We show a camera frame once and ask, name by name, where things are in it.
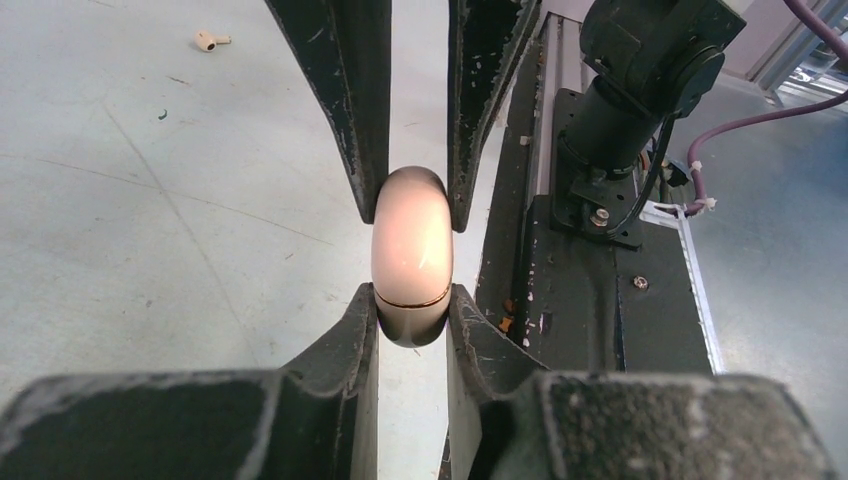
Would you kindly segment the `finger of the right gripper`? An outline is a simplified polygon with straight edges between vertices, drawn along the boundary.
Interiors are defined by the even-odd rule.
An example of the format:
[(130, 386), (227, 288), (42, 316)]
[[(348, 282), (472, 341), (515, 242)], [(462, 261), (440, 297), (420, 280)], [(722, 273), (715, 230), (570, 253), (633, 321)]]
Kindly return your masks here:
[(530, 0), (449, 3), (447, 195), (457, 233), (467, 228), (482, 149), (539, 14)]
[(362, 221), (388, 176), (390, 0), (268, 0), (324, 112)]

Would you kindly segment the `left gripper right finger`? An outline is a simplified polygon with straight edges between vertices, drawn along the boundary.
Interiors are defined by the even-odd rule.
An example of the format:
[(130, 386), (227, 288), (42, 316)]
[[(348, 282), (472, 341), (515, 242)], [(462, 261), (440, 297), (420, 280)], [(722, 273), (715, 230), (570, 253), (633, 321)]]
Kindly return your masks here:
[(446, 327), (454, 479), (832, 479), (787, 389), (751, 375), (550, 370), (454, 285)]

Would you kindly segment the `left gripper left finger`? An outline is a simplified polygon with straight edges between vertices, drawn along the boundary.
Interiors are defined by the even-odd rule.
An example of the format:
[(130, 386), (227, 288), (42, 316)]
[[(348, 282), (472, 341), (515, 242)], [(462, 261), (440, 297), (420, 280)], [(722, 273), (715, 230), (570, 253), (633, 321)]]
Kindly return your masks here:
[(373, 479), (378, 328), (361, 285), (273, 369), (53, 376), (1, 416), (5, 479)]

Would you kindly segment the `beige earbud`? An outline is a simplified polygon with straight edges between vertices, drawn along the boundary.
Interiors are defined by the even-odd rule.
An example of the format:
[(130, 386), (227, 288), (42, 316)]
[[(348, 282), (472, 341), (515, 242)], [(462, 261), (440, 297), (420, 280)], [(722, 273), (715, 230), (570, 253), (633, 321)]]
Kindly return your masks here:
[(220, 45), (231, 44), (232, 37), (230, 35), (216, 35), (207, 30), (199, 30), (194, 35), (194, 43), (199, 50), (211, 52)]

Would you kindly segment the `beige earbud charging case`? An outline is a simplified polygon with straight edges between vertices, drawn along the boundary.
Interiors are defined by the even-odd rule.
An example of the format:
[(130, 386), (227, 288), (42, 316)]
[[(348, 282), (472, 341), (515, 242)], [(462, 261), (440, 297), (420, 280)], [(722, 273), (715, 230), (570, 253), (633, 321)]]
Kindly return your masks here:
[(405, 348), (432, 343), (446, 322), (454, 244), (439, 176), (421, 166), (391, 173), (378, 195), (371, 276), (380, 327)]

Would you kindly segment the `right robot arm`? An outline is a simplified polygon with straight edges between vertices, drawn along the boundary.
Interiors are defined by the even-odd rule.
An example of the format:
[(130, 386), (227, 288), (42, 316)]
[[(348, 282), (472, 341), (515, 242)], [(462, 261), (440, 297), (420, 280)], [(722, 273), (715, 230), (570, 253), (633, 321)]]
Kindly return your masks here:
[[(269, 11), (335, 136), (360, 216), (375, 218), (388, 176), (391, 10), (388, 1), (272, 1)], [(467, 227), (482, 147), (539, 20), (537, 1), (449, 5), (447, 200)], [(579, 37), (595, 72), (554, 137), (553, 222), (595, 241), (634, 244), (648, 200), (619, 185), (653, 135), (666, 149), (674, 122), (714, 85), (744, 20), (721, 1), (596, 1)]]

